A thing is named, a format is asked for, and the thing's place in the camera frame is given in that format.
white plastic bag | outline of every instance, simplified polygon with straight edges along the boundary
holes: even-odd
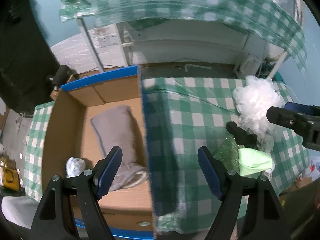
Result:
[[[244,130],[250,130],[258,138],[263,139],[266,134],[275,134],[276,125],[269,123],[267,110],[271,106],[282,107],[284,100],[276,92],[271,78],[258,79],[246,76],[246,87],[238,87],[233,91],[233,97],[240,113],[239,124]]]
[[[85,162],[71,157],[66,164],[67,178],[79,176],[85,170]]]

blue gripper pad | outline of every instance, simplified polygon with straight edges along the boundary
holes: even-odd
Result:
[[[98,200],[102,199],[102,197],[109,192],[113,179],[122,162],[122,149],[118,146],[114,146],[106,158],[108,157],[110,158],[108,165],[99,177],[98,191],[96,193]]]
[[[222,200],[224,195],[221,190],[220,178],[219,178],[218,174],[216,173],[215,169],[213,168],[207,154],[204,152],[203,147],[199,148],[199,150],[198,150],[198,162],[199,162],[201,170],[204,174],[204,177],[208,183],[208,186],[210,188],[212,195],[215,195],[219,200]]]

folded gray fabric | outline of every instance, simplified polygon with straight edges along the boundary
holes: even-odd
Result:
[[[102,157],[105,158],[113,146],[122,149],[123,157],[110,191],[135,187],[149,178],[146,167],[137,164],[137,123],[129,106],[116,106],[96,115],[91,125],[99,142]]]

light green cloth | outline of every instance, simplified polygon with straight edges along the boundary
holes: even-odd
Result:
[[[247,176],[272,168],[272,158],[265,152],[251,148],[240,148],[238,153],[241,176]]]

small cardboard box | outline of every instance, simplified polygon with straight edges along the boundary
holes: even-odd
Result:
[[[42,190],[55,174],[66,175],[70,157],[86,160],[92,168],[101,153],[90,119],[102,111],[118,105],[128,105],[137,120],[142,137],[145,135],[137,66],[109,71],[61,87],[52,109],[44,140],[42,157]],[[138,162],[143,163],[145,156]],[[101,211],[110,227],[127,230],[153,231],[152,202],[149,181],[133,188],[109,192],[99,201]],[[80,208],[74,207],[76,218]],[[149,226],[139,226],[139,222]]]

